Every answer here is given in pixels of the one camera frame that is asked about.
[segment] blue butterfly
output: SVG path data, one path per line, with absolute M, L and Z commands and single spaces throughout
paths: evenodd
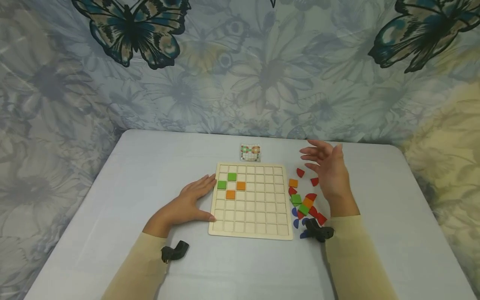
M 124 67 L 140 51 L 153 70 L 173 66 L 180 47 L 172 35 L 185 31 L 188 0 L 139 0 L 135 11 L 116 0 L 72 0 L 90 19 L 90 32 L 105 53 Z
M 480 0 L 397 0 L 395 10 L 402 15 L 380 30 L 368 55 L 388 68 L 415 54 L 405 73 L 422 69 L 458 33 L 480 24 Z

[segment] forearm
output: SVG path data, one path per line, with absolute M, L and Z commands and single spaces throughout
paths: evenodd
M 161 249 L 166 239 L 141 233 L 102 300 L 152 300 L 165 278 Z
M 339 300 L 397 300 L 361 216 L 333 217 L 327 259 Z

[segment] right hand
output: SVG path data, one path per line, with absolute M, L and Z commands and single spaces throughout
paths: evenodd
M 308 140 L 313 147 L 300 150 L 305 166 L 318 175 L 320 188 L 330 204 L 332 216 L 354 216 L 359 211 L 350 188 L 350 178 L 343 160 L 342 144 L 332 147 L 324 141 Z

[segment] red quarter circle piece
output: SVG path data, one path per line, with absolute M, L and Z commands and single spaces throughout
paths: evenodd
M 298 175 L 300 178 L 302 178 L 304 174 L 305 174 L 305 171 L 304 171 L 304 170 L 302 170 L 302 169 L 300 169 L 300 168 L 297 168 L 297 175 Z
M 302 220 L 303 217 L 305 217 L 305 215 L 302 214 L 301 211 L 297 210 L 297 217 L 298 217 L 299 220 Z
M 292 187 L 289 187 L 289 188 L 288 188 L 288 194 L 289 194 L 290 196 L 293 195 L 293 194 L 296 194 L 296 193 L 297 193 L 297 190 L 295 190 L 294 188 L 292 188 Z
M 312 179 L 310 179 L 310 181 L 312 182 L 312 185 L 313 185 L 313 186 L 317 186 L 317 184 L 318 184 L 318 177 L 312 178 Z
M 317 217 L 315 217 L 318 221 L 318 224 L 320 224 L 320 226 L 323 226 L 325 224 L 325 222 L 327 221 L 327 218 L 322 215 L 321 213 L 317 213 Z
M 310 193 L 310 194 L 307 194 L 307 195 L 305 196 L 305 198 L 308 198 L 308 199 L 310 199 L 310 200 L 312 200 L 312 201 L 315 201 L 315 199 L 317 198 L 317 194 Z

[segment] tabletop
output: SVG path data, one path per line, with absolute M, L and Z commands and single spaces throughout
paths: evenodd
M 299 193 L 318 193 L 303 167 L 306 141 L 200 133 L 128 130 L 38 275 L 26 300 L 100 299 L 149 217 L 217 162 L 237 162 L 240 144 L 261 144 L 262 163 L 306 170 Z M 389 145 L 344 144 L 351 186 L 367 231 L 401 300 L 475 300 L 402 153 Z M 199 201 L 210 211 L 212 194 Z M 332 300 L 323 246 L 208 235 L 208 224 L 173 229 L 170 245 L 190 244 L 170 263 L 159 299 Z

